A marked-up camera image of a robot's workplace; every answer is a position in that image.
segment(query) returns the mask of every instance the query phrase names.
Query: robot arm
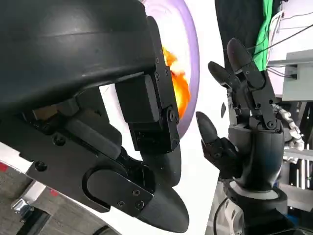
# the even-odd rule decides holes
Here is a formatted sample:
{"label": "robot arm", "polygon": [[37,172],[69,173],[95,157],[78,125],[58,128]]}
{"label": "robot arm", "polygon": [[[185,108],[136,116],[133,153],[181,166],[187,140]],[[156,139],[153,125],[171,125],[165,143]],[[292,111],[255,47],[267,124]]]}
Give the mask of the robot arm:
{"label": "robot arm", "polygon": [[[185,232],[188,211],[172,188],[181,172],[178,108],[158,27],[144,6],[2,4],[0,142],[33,162],[30,178],[82,204]],[[97,87],[107,84],[115,84],[143,161],[127,154],[110,125]]]}

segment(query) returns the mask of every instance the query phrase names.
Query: orange flame pattern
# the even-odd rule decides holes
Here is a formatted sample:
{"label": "orange flame pattern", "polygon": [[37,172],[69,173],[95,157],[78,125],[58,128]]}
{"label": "orange flame pattern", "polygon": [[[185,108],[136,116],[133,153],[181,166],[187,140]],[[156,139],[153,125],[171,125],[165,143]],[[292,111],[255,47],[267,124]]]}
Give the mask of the orange flame pattern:
{"label": "orange flame pattern", "polygon": [[190,92],[188,83],[185,78],[184,71],[174,71],[173,64],[177,62],[177,57],[170,53],[167,49],[163,47],[163,54],[165,58],[165,64],[170,67],[172,74],[172,81],[175,91],[176,103],[179,111],[179,118],[182,119],[188,103],[190,101]]}

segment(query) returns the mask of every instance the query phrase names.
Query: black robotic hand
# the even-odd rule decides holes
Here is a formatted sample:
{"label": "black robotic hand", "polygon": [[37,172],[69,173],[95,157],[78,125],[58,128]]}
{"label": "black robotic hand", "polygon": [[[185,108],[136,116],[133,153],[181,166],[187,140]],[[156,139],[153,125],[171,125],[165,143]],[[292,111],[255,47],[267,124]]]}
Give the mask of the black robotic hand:
{"label": "black robotic hand", "polygon": [[238,40],[228,43],[227,54],[234,74],[214,62],[208,68],[227,88],[229,140],[220,139],[211,120],[197,112],[204,156],[221,171],[222,177],[234,177],[242,188],[270,190],[279,175],[284,154],[282,126],[272,106],[273,88],[267,73],[257,69]]}

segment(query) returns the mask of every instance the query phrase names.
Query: green fabric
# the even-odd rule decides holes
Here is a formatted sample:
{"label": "green fabric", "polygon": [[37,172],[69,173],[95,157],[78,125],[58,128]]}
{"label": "green fabric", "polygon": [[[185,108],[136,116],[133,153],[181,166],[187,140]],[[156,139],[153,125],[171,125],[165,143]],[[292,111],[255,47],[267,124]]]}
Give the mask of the green fabric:
{"label": "green fabric", "polygon": [[260,71],[266,69],[266,60],[268,56],[268,51],[265,50],[258,54],[258,52],[266,49],[268,47],[268,32],[270,21],[272,18],[272,7],[273,7],[273,0],[263,0],[263,14],[265,21],[260,29],[259,37],[256,41],[256,47],[254,52],[254,62],[257,65]]}

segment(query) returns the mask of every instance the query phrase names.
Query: black curtain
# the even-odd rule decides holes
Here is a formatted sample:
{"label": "black curtain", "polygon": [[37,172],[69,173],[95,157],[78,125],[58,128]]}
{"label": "black curtain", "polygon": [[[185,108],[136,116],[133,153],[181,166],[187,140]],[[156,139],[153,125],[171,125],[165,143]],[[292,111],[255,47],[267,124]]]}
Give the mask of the black curtain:
{"label": "black curtain", "polygon": [[[273,0],[274,16],[281,0]],[[254,47],[264,22],[263,0],[215,0],[218,25],[223,49],[232,38],[240,40],[246,48]],[[224,51],[225,68],[231,71],[227,53]]]}

